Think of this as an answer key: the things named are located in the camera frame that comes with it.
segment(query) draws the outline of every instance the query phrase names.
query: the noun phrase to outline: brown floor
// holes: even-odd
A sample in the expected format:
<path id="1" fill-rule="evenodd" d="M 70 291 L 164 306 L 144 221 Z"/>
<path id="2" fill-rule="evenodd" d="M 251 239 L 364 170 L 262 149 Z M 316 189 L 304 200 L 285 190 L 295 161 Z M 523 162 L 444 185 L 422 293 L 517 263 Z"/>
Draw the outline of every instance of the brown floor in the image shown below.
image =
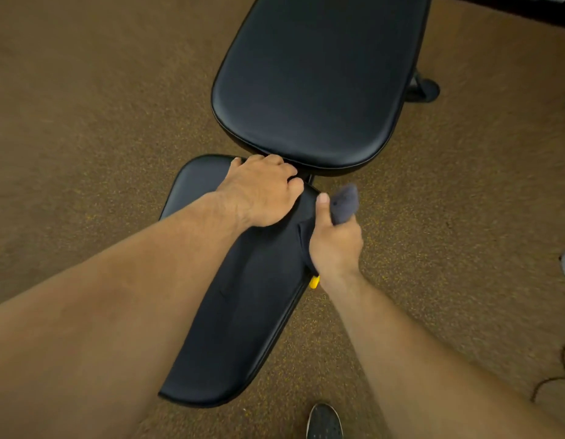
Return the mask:
<path id="1" fill-rule="evenodd" d="M 153 223 L 203 153 L 243 154 L 213 76 L 253 0 L 0 0 L 0 302 Z M 522 394 L 565 342 L 565 30 L 434 0 L 407 105 L 364 169 L 366 274 Z M 234 402 L 158 400 L 139 438 L 301 437 L 317 400 L 349 438 L 386 437 L 329 300 L 309 292 Z M 565 384 L 542 405 L 565 421 Z"/>

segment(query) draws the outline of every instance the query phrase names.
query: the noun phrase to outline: black padded cushion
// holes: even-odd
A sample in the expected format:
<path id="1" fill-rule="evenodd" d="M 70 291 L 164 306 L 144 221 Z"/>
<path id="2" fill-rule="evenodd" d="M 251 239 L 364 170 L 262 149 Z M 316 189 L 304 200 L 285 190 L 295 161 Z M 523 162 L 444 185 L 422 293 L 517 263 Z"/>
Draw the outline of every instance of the black padded cushion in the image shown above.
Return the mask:
<path id="1" fill-rule="evenodd" d="M 368 162 L 396 124 L 430 1 L 256 0 L 215 79 L 216 118 L 321 174 Z"/>
<path id="2" fill-rule="evenodd" d="M 161 219 L 215 191 L 232 158 L 203 155 L 187 163 Z M 212 407 L 233 399 L 252 381 L 311 278 L 301 257 L 297 225 L 314 216 L 317 194 L 306 185 L 283 220 L 250 228 L 238 238 L 199 307 L 162 386 L 163 397 Z"/>

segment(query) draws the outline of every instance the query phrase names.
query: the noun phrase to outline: black cable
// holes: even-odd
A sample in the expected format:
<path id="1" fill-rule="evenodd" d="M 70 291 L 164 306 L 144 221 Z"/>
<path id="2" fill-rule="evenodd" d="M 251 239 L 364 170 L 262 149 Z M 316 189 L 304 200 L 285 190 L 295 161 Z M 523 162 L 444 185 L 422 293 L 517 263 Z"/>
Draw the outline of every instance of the black cable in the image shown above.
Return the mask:
<path id="1" fill-rule="evenodd" d="M 563 370 L 565 372 L 565 345 L 563 346 L 563 348 L 561 348 L 561 365 L 563 366 Z M 556 380 L 565 380 L 565 376 L 549 377 L 548 379 L 544 379 L 536 384 L 533 392 L 531 393 L 530 401 L 533 403 L 535 402 L 538 392 L 543 385 L 548 384 L 549 382 L 555 382 Z"/>

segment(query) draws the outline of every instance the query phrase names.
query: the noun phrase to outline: forearm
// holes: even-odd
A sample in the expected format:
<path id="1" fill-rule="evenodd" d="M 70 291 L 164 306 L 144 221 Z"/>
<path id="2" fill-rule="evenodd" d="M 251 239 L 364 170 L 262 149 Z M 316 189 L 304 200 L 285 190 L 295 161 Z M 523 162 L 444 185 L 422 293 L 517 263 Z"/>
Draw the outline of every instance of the forearm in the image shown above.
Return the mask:
<path id="1" fill-rule="evenodd" d="M 441 344 L 361 276 L 336 288 L 330 298 L 395 437 L 565 437 L 535 406 Z"/>
<path id="2" fill-rule="evenodd" d="M 208 194 L 0 305 L 0 437 L 122 437 L 244 227 Z"/>

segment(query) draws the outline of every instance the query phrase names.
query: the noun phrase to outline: black mat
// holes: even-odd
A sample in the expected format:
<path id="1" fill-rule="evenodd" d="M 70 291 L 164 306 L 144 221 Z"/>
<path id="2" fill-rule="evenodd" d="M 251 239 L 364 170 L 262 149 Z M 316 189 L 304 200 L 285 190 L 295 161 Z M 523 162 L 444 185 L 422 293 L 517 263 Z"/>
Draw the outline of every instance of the black mat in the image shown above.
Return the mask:
<path id="1" fill-rule="evenodd" d="M 549 0 L 464 0 L 521 17 L 565 27 L 565 2 Z"/>

